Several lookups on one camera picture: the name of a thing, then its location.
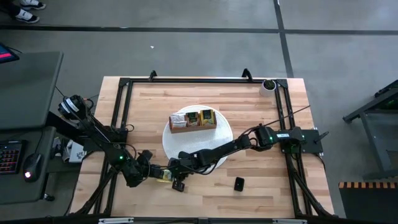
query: wooden table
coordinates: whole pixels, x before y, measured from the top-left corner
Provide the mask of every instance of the wooden table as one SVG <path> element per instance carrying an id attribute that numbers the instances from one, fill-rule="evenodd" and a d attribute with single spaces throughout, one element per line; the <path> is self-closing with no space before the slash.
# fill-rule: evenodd
<path id="1" fill-rule="evenodd" d="M 104 125 L 111 123 L 120 77 L 104 77 L 96 118 Z M 288 79 L 293 111 L 308 105 L 304 80 Z M 220 111 L 228 120 L 234 138 L 259 123 L 278 119 L 275 96 L 259 95 L 259 85 L 219 83 L 135 83 L 132 89 L 127 124 L 135 130 L 127 142 L 138 151 L 153 152 L 151 163 L 167 165 L 162 147 L 162 133 L 170 114 L 189 105 L 206 105 Z M 119 112 L 120 124 L 123 107 Z M 295 124 L 302 129 L 313 128 L 310 108 L 294 115 Z M 280 129 L 279 123 L 271 125 Z M 84 160 L 78 179 L 71 212 L 78 210 L 94 192 L 100 179 L 103 152 L 96 152 Z M 333 213 L 325 171 L 319 158 L 303 154 L 307 184 L 319 202 Z M 245 179 L 243 192 L 233 190 L 236 177 Z M 210 175 L 190 175 L 185 191 L 172 189 L 171 184 L 147 179 L 136 188 L 126 186 L 120 174 L 116 184 L 112 216 L 132 217 L 294 217 L 292 199 L 284 155 L 276 144 L 271 150 L 239 151 L 228 156 Z M 108 190 L 105 190 L 103 206 Z M 301 190 L 300 208 L 304 211 Z"/>

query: gray floor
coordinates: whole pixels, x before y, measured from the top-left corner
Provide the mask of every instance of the gray floor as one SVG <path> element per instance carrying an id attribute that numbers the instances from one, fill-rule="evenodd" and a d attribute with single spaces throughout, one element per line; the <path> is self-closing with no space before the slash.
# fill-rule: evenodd
<path id="1" fill-rule="evenodd" d="M 54 0 L 38 12 L 42 24 L 135 27 L 276 28 L 270 0 Z M 397 29 L 393 0 L 280 0 L 286 29 Z M 0 22 L 8 23 L 6 16 Z M 249 68 L 256 77 L 286 77 L 278 34 L 47 32 L 0 30 L 0 42 L 23 52 L 61 50 L 58 87 L 66 95 L 93 96 L 105 75 L 238 77 Z M 398 37 L 386 35 L 287 35 L 294 76 L 304 78 L 313 118 L 323 140 L 326 174 L 335 213 L 345 216 L 340 181 L 361 181 L 377 171 L 362 124 L 344 115 L 397 79 Z M 52 108 L 61 100 L 55 94 Z M 73 190 L 72 177 L 60 194 Z M 70 196 L 31 205 L 24 216 L 62 215 Z"/>

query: shoe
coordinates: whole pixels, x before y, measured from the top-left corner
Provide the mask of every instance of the shoe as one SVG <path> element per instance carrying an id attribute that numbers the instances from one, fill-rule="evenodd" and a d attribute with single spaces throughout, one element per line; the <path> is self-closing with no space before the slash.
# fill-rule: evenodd
<path id="1" fill-rule="evenodd" d="M 21 22 L 26 22 L 29 24 L 36 23 L 40 20 L 38 16 L 34 16 L 31 13 L 21 9 L 19 11 L 19 14 L 15 17 L 16 20 L 21 21 Z"/>
<path id="2" fill-rule="evenodd" d="M 19 0 L 19 4 L 23 10 L 41 10 L 45 9 L 46 5 L 44 3 L 39 2 L 38 0 Z"/>

